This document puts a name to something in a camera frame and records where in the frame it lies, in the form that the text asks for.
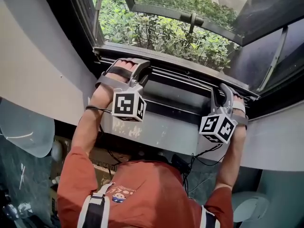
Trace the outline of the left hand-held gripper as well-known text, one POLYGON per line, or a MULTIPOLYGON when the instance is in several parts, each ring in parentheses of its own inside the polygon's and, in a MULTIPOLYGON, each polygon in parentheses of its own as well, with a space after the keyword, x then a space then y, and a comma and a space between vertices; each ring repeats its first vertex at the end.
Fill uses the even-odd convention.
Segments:
POLYGON ((135 65, 133 71, 117 66, 117 61, 104 71, 95 86, 109 86, 114 90, 113 117, 122 121, 142 122, 146 102, 142 97, 143 89, 151 73, 150 61, 139 58, 120 58, 121 61, 135 65))

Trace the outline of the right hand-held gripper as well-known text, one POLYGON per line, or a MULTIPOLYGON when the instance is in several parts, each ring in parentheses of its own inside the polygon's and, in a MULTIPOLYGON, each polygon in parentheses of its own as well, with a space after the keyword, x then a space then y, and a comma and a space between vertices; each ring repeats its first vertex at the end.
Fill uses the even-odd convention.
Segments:
POLYGON ((212 143, 229 143, 237 126, 247 127, 248 117, 233 112, 240 110, 246 113, 244 104, 234 100, 234 96, 240 96, 239 93, 224 83, 219 87, 224 97, 220 97, 218 89, 211 90, 210 113, 202 117, 199 134, 212 143))

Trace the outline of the dark-framed glass window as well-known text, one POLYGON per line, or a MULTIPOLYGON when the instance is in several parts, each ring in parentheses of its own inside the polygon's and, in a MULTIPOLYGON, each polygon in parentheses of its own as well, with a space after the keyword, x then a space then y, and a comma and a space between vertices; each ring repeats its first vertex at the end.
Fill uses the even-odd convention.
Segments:
POLYGON ((102 0, 88 0, 92 7, 92 25, 96 44, 110 44, 121 50, 135 48, 145 56, 200 74, 219 77, 259 95, 293 88, 304 77, 304 19, 272 32, 246 46, 240 46, 230 68, 221 72, 198 63, 146 48, 108 42, 99 23, 102 0))

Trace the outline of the person's left forearm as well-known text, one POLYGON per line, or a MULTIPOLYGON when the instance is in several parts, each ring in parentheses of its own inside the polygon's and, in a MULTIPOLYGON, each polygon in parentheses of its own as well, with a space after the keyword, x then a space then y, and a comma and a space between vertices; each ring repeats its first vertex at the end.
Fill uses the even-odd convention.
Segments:
POLYGON ((80 147, 89 155, 93 149, 99 126, 101 123, 103 111, 113 100, 113 89, 109 86, 100 85, 93 93, 90 106, 97 107, 97 110, 86 109, 76 127, 72 138, 72 147, 80 147))

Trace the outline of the person's right forearm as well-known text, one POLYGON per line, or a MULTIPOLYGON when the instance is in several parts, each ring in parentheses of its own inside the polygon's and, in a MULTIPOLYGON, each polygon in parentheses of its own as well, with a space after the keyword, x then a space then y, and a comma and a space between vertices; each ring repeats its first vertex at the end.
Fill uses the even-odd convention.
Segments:
POLYGON ((245 126, 237 126, 235 128, 217 174, 215 189, 223 187, 227 187, 230 190, 233 189, 238 178, 246 135, 245 126))

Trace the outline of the open glass window sash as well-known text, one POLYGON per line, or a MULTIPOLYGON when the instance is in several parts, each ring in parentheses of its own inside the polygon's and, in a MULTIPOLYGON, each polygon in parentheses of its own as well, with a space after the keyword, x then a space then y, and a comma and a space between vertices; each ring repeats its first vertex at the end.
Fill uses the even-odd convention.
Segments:
MULTIPOLYGON (((180 21, 181 13, 193 11, 179 10, 146 2, 125 0, 132 12, 147 13, 180 21)), ((246 46, 272 32, 304 19, 304 0, 212 0, 218 5, 233 9, 236 18, 230 29, 225 29, 217 22, 197 16, 204 20, 201 28, 216 33, 228 40, 246 46)))

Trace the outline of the person's right hand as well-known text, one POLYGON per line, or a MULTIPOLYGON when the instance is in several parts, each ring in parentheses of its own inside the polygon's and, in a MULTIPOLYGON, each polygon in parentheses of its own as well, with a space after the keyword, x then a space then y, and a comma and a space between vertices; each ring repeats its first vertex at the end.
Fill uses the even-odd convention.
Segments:
POLYGON ((246 117, 244 99, 238 95, 233 95, 233 114, 246 117))

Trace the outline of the person's left hand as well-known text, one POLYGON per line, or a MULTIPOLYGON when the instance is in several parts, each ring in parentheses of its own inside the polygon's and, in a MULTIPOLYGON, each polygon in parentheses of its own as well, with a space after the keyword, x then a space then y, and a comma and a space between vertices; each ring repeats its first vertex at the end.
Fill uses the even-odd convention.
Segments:
MULTIPOLYGON (((131 71, 133 72, 135 70, 135 67, 137 66, 137 64, 133 63, 133 62, 130 62, 130 61, 124 61, 124 60, 118 60, 115 64, 114 64, 114 67, 121 67, 121 68, 124 68, 128 71, 131 71)), ((120 76, 118 74, 115 74, 115 73, 107 73, 105 75, 106 77, 108 78, 112 78, 114 80, 117 80, 117 81, 121 81, 121 82, 128 82, 128 79, 123 77, 123 76, 120 76)))

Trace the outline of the black waist controller box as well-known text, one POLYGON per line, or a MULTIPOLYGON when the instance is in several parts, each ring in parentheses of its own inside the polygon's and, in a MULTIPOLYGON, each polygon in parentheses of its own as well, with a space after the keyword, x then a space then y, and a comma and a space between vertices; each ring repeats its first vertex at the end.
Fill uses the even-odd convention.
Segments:
POLYGON ((176 168, 181 174, 189 174, 191 171, 189 164, 177 154, 173 154, 171 158, 171 165, 176 168))

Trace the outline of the green shrubs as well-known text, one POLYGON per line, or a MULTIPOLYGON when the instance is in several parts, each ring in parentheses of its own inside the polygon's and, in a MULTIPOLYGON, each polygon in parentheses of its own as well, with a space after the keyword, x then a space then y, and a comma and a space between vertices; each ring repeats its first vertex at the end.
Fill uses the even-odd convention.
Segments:
MULTIPOLYGON (((135 0, 178 10, 189 10, 230 29, 236 13, 212 0, 135 0)), ((132 12, 125 0, 102 0, 99 23, 108 42, 146 48, 189 60, 219 72, 230 68, 239 45, 210 32, 158 15, 132 12)))

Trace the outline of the white soft bundle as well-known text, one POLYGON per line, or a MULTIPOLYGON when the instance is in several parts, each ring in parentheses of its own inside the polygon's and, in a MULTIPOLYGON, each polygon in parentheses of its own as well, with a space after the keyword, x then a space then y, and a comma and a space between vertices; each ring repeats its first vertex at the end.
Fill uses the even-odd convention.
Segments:
POLYGON ((63 156, 62 144, 57 140, 53 141, 52 148, 51 148, 52 159, 56 162, 60 162, 60 161, 62 161, 62 156, 63 156))

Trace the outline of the white toilet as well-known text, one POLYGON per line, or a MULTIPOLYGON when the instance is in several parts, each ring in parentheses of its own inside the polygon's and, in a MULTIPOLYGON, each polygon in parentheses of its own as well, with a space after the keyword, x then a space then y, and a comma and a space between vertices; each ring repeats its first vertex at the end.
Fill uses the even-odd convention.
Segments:
POLYGON ((249 222, 261 219, 269 206, 265 194, 251 191, 232 194, 233 221, 249 222))

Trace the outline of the person's red shirt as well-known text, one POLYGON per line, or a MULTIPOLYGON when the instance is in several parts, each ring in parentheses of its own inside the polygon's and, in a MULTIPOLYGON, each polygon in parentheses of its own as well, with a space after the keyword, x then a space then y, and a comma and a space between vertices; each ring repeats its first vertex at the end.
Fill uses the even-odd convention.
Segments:
MULTIPOLYGON (((94 166, 80 147, 67 155, 57 189, 62 228, 76 228, 82 205, 97 191, 94 166)), ((128 161, 107 189, 109 228, 233 228, 232 193, 213 191, 204 206, 190 199, 178 170, 163 162, 128 161)))

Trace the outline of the white oval bathtub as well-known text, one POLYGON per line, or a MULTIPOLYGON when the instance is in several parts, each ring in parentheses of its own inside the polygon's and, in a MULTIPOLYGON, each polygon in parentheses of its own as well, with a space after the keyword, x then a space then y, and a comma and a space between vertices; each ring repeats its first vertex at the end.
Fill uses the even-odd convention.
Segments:
POLYGON ((37 158, 43 158, 51 151, 55 122, 2 98, 0 130, 9 142, 37 158))

